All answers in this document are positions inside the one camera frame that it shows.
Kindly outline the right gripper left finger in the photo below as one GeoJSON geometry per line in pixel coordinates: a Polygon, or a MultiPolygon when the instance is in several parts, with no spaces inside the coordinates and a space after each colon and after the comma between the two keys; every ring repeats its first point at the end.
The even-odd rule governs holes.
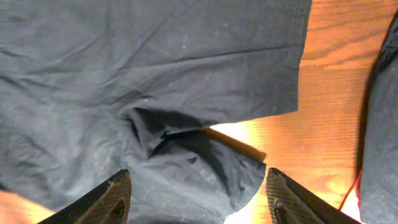
{"type": "Polygon", "coordinates": [[[123,169],[38,224],[126,224],[130,200],[130,175],[123,169]]]}

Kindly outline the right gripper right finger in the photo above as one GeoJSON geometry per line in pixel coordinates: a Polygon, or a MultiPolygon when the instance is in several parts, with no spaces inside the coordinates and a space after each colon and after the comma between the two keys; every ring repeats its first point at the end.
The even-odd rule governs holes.
{"type": "Polygon", "coordinates": [[[266,194],[272,224],[359,224],[274,167],[266,194]]]}

